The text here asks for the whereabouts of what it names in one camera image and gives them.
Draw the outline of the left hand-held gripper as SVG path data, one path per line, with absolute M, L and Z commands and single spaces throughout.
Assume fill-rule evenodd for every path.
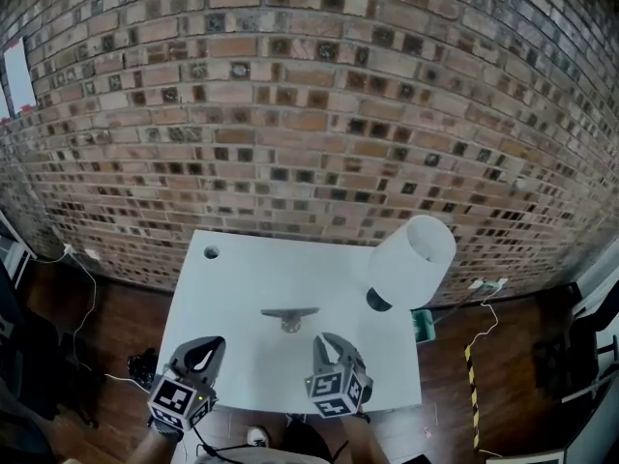
M 184 432 L 194 429 L 217 401 L 214 385 L 225 350 L 225 339 L 219 335 L 181 344 L 148 400 L 152 417 Z

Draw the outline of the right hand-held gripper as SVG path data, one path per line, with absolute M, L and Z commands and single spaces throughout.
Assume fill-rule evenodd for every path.
M 373 379 L 361 369 L 362 357 L 351 342 L 335 333 L 323 333 L 322 336 L 339 357 L 336 362 L 331 362 L 322 337 L 317 335 L 314 338 L 314 374 L 306 379 L 309 401 L 323 419 L 356 415 L 371 398 Z

